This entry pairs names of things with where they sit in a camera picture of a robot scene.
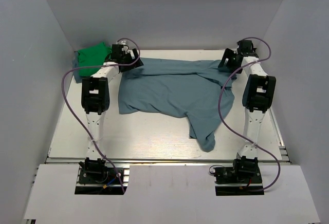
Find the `purple hose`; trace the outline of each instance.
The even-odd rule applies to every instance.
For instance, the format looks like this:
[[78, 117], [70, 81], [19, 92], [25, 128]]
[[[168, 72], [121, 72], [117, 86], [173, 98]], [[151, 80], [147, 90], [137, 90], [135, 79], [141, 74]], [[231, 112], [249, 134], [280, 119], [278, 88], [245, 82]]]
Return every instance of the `purple hose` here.
[[[71, 69], [70, 71], [67, 71], [63, 77], [62, 77], [62, 83], [61, 83], [61, 87], [62, 87], [62, 94], [63, 94], [63, 98], [64, 98], [64, 102], [66, 103], [67, 105], [67, 108], [70, 110], [70, 112], [73, 114], [73, 116], [76, 118], [76, 120], [82, 125], [82, 127], [86, 130], [86, 132], [88, 133], [88, 135], [90, 136], [90, 139], [92, 140], [97, 152], [99, 153], [99, 155], [104, 158], [106, 161], [108, 161], [112, 167], [114, 168], [115, 172], [116, 172], [116, 175], [118, 175], [118, 170], [117, 168], [115, 167], [114, 163], [108, 159], [101, 151], [100, 149], [98, 148], [92, 134], [90, 133], [90, 131], [88, 130], [88, 128], [83, 124], [83, 122], [80, 120], [80, 118], [77, 116], [77, 114], [73, 111], [72, 107], [70, 106], [70, 104], [68, 103], [68, 100], [67, 100], [67, 97], [66, 97], [66, 94], [65, 94], [65, 89], [64, 89], [64, 82], [65, 82], [65, 78], [66, 76], [70, 73], [70, 72], [73, 72], [73, 71], [76, 71], [76, 70], [80, 70], [80, 69], [87, 69], [87, 68], [104, 68], [104, 67], [109, 67], [109, 66], [131, 66], [131, 65], [134, 65], [139, 59], [140, 59], [140, 49], [138, 47], [138, 45], [131, 39], [129, 38], [121, 38], [119, 39], [118, 41], [121, 41], [121, 40], [129, 40], [131, 41], [132, 43], [134, 43], [138, 49], [138, 57], [132, 62], [132, 63], [129, 63], [129, 64], [111, 64], [111, 65], [100, 65], [100, 66], [82, 66], [82, 67], [76, 67], [76, 68], [73, 68]], [[121, 185], [121, 188], [122, 188], [122, 191], [124, 193], [124, 187], [123, 187], [123, 183], [122, 183], [122, 180], [121, 180], [121, 177], [118, 177], [119, 179], [119, 182], [120, 182], [120, 185]]]
[[258, 63], [258, 62], [266, 61], [266, 60], [268, 60], [268, 59], [271, 57], [271, 55], [272, 55], [271, 47], [270, 47], [270, 46], [268, 45], [268, 43], [265, 42], [263, 39], [255, 38], [255, 37], [249, 37], [249, 38], [244, 38], [244, 39], [242, 39], [242, 40], [246, 40], [246, 39], [257, 39], [257, 40], [259, 40], [259, 41], [265, 43], [265, 45], [268, 47], [268, 51], [269, 51], [268, 57], [266, 57], [266, 58], [264, 58], [264, 59], [262, 59], [262, 60], [258, 60], [258, 61], [250, 62], [250, 63], [248, 63], [248, 64], [246, 64], [246, 65], [243, 65], [243, 66], [239, 67], [237, 70], [235, 70], [235, 71], [234, 71], [234, 72], [228, 77], [228, 79], [226, 80], [226, 82], [225, 82], [224, 85], [222, 86], [221, 93], [220, 93], [220, 97], [219, 97], [219, 99], [218, 99], [218, 114], [220, 115], [220, 119], [221, 119], [222, 123], [223, 123], [223, 124], [224, 124], [224, 125], [225, 125], [225, 126], [231, 131], [231, 132], [233, 132], [234, 134], [238, 135], [239, 137], [241, 137], [241, 138], [247, 140], [248, 142], [254, 144], [254, 145], [255, 145], [257, 148], [259, 148], [260, 150], [262, 150], [262, 151], [268, 153], [269, 155], [271, 155], [271, 156], [274, 158], [274, 160], [276, 161], [276, 163], [278, 164], [278, 173], [277, 173], [277, 176], [276, 176], [276, 178], [273, 180], [273, 182], [272, 182], [271, 184], [269, 184], [268, 186], [266, 186], [266, 187], [264, 187], [264, 188], [261, 188], [261, 189], [251, 190], [251, 192], [260, 192], [260, 191], [263, 191], [263, 190], [266, 190], [266, 189], [270, 188], [270, 187], [271, 187], [272, 185], [274, 185], [275, 182], [278, 180], [278, 178], [279, 178], [279, 176], [280, 176], [280, 172], [281, 172], [280, 162], [279, 162], [279, 160], [276, 158], [276, 156], [275, 156], [274, 154], [272, 154], [270, 151], [268, 151], [268, 150], [266, 150], [266, 149], [260, 147], [258, 144], [255, 144], [255, 143], [254, 143], [253, 141], [251, 141], [249, 138], [247, 138], [247, 137], [241, 135], [240, 133], [236, 132], [235, 130], [233, 130], [233, 129], [232, 129], [232, 128], [231, 128], [231, 127], [225, 122], [225, 120], [224, 120], [224, 118], [223, 118], [223, 116], [222, 116], [222, 112], [221, 112], [221, 100], [222, 100], [222, 96], [223, 96], [223, 93], [224, 93], [225, 87], [226, 87], [226, 85], [228, 84], [228, 82], [230, 81], [230, 79], [231, 79], [231, 78], [232, 78], [232, 77], [233, 77], [238, 71], [240, 71], [241, 69], [243, 69], [243, 68], [245, 68], [245, 67], [247, 67], [247, 66], [253, 65], [253, 64], [255, 64], [255, 63]]

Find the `purple cable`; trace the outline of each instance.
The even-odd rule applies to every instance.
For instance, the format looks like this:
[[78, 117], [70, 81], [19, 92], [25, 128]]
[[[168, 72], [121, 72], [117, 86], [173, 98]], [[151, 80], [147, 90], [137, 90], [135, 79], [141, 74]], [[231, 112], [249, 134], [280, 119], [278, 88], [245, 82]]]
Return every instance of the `purple cable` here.
[[[115, 172], [116, 172], [116, 175], [118, 175], [118, 170], [117, 168], [115, 167], [114, 163], [108, 159], [101, 151], [100, 149], [98, 148], [91, 132], [88, 130], [88, 128], [83, 124], [83, 122], [80, 120], [80, 118], [77, 116], [77, 114], [73, 111], [72, 107], [70, 106], [70, 104], [68, 103], [68, 100], [67, 100], [67, 97], [66, 97], [66, 94], [65, 94], [65, 89], [64, 89], [64, 81], [65, 81], [65, 78], [66, 76], [70, 73], [70, 72], [73, 72], [73, 71], [76, 71], [76, 70], [80, 70], [80, 69], [88, 69], [88, 68], [104, 68], [104, 67], [110, 67], [110, 66], [131, 66], [131, 65], [134, 65], [139, 59], [140, 59], [140, 49], [138, 47], [138, 45], [131, 39], [129, 38], [121, 38], [119, 39], [118, 41], [121, 41], [121, 40], [128, 40], [128, 41], [131, 41], [132, 43], [134, 43], [136, 45], [136, 48], [138, 49], [138, 57], [132, 62], [132, 63], [129, 63], [129, 64], [111, 64], [111, 65], [100, 65], [100, 66], [82, 66], [82, 67], [76, 67], [76, 68], [73, 68], [71, 69], [70, 71], [66, 72], [63, 77], [62, 77], [62, 94], [63, 94], [63, 98], [64, 98], [64, 101], [66, 103], [66, 106], [67, 108], [70, 110], [70, 112], [73, 114], [73, 116], [76, 118], [76, 120], [82, 125], [82, 127], [86, 130], [86, 132], [88, 133], [90, 139], [92, 140], [98, 154], [103, 158], [105, 159], [106, 161], [108, 161], [112, 167], [114, 168]], [[122, 180], [121, 180], [121, 177], [118, 177], [119, 179], [119, 182], [120, 182], [120, 185], [121, 185], [121, 188], [122, 188], [122, 191], [124, 193], [124, 187], [123, 187], [123, 183], [122, 183]]]
[[278, 178], [279, 178], [279, 176], [280, 176], [280, 172], [281, 172], [280, 162], [279, 162], [279, 160], [276, 158], [276, 156], [275, 156], [274, 154], [272, 154], [270, 151], [268, 151], [268, 150], [266, 150], [266, 149], [260, 147], [258, 144], [255, 144], [255, 143], [254, 143], [252, 140], [250, 140], [249, 138], [247, 138], [247, 137], [241, 135], [240, 133], [236, 132], [235, 130], [233, 130], [233, 129], [232, 129], [232, 128], [231, 128], [231, 127], [225, 122], [225, 120], [224, 120], [224, 118], [223, 118], [223, 116], [222, 116], [222, 112], [221, 112], [221, 100], [222, 100], [222, 96], [223, 96], [223, 93], [224, 93], [225, 87], [226, 87], [226, 85], [228, 84], [228, 82], [230, 81], [230, 79], [231, 79], [231, 78], [232, 78], [232, 77], [233, 77], [238, 71], [240, 71], [241, 69], [243, 69], [243, 68], [245, 68], [245, 67], [247, 67], [247, 66], [253, 65], [253, 64], [255, 64], [255, 63], [259, 63], [259, 62], [262, 62], [262, 61], [266, 61], [266, 60], [268, 60], [268, 59], [271, 57], [271, 55], [272, 55], [271, 47], [270, 47], [270, 46], [268, 45], [268, 43], [265, 42], [263, 39], [255, 38], [255, 37], [248, 37], [248, 38], [244, 38], [244, 39], [242, 39], [242, 40], [246, 40], [246, 39], [256, 39], [256, 40], [259, 40], [259, 41], [265, 43], [265, 45], [268, 47], [268, 51], [269, 51], [268, 57], [266, 57], [266, 58], [264, 58], [264, 59], [262, 59], [262, 60], [258, 60], [258, 61], [250, 62], [250, 63], [248, 63], [248, 64], [246, 64], [246, 65], [243, 65], [243, 66], [239, 67], [237, 70], [235, 70], [235, 71], [234, 71], [234, 72], [228, 77], [228, 79], [226, 80], [226, 82], [225, 82], [224, 85], [222, 86], [221, 93], [220, 93], [220, 97], [219, 97], [219, 99], [218, 99], [218, 114], [220, 115], [220, 119], [221, 119], [222, 123], [223, 123], [223, 124], [224, 124], [224, 125], [225, 125], [225, 126], [231, 131], [231, 132], [233, 132], [234, 134], [238, 135], [239, 137], [241, 137], [241, 138], [247, 140], [248, 142], [254, 144], [254, 145], [255, 145], [257, 148], [259, 148], [260, 150], [262, 150], [262, 151], [268, 153], [269, 155], [271, 155], [271, 156], [274, 158], [274, 160], [276, 161], [276, 163], [278, 164], [278, 173], [277, 173], [277, 176], [276, 176], [276, 178], [273, 180], [273, 182], [272, 182], [271, 184], [269, 184], [268, 186], [266, 186], [266, 187], [264, 187], [264, 188], [261, 188], [261, 189], [251, 190], [251, 192], [260, 192], [260, 191], [264, 191], [264, 190], [270, 188], [270, 187], [271, 187], [272, 185], [274, 185], [275, 182], [278, 180]]

